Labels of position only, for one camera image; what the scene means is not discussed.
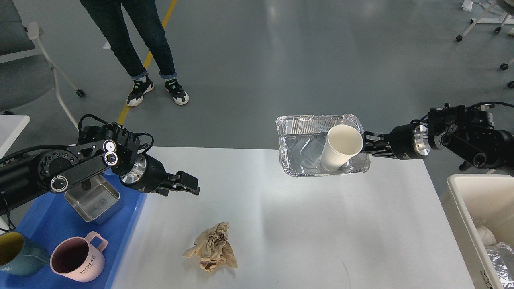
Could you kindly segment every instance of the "yellow floor line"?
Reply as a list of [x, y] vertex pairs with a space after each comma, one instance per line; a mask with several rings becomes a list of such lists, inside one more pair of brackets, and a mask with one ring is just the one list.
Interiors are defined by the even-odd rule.
[[[170, 20], [171, 13], [173, 12], [173, 9], [175, 8], [175, 4], [177, 4], [177, 0], [172, 0], [170, 7], [168, 8], [168, 11], [166, 12], [166, 16], [164, 16], [164, 19], [162, 20], [162, 26], [163, 28], [166, 28], [166, 25], [168, 24], [168, 21]], [[148, 69], [148, 66], [150, 66], [150, 62], [152, 61], [152, 53], [148, 52], [148, 55], [146, 56], [146, 59], [144, 60], [143, 66], [145, 69]], [[127, 118], [127, 114], [129, 113], [130, 106], [125, 104], [125, 107], [121, 111], [120, 116], [118, 117], [118, 123], [123, 125], [125, 123], [125, 119]]]

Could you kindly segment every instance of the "crumpled paper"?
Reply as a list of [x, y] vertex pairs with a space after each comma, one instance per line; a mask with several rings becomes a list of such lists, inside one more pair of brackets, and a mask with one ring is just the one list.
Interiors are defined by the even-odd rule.
[[200, 257], [200, 267], [209, 273], [220, 265], [237, 268], [237, 259], [227, 241], [229, 227], [229, 223], [223, 222], [205, 230], [194, 241], [194, 247], [189, 248], [182, 256], [190, 258], [196, 254]]

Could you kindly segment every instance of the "pink mug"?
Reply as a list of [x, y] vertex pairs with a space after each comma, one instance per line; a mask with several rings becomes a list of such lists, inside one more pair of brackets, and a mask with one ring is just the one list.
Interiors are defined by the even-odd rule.
[[[102, 240], [95, 248], [91, 240], [98, 237]], [[105, 266], [102, 251], [107, 247], [107, 240], [95, 231], [83, 237], [72, 237], [63, 241], [50, 257], [50, 267], [55, 273], [79, 282], [89, 282], [100, 273]]]

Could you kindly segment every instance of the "white bin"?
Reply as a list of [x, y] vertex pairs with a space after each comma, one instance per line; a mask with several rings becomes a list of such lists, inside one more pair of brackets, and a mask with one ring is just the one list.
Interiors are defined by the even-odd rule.
[[473, 220], [497, 242], [514, 246], [514, 177], [457, 174], [448, 178], [448, 187], [441, 204], [475, 288], [503, 289]]

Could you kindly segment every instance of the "blue mug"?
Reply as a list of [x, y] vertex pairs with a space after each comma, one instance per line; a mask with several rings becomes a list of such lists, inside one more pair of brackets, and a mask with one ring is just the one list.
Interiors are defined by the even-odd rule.
[[50, 255], [45, 248], [22, 234], [7, 232], [0, 235], [0, 270], [27, 276], [49, 262]]

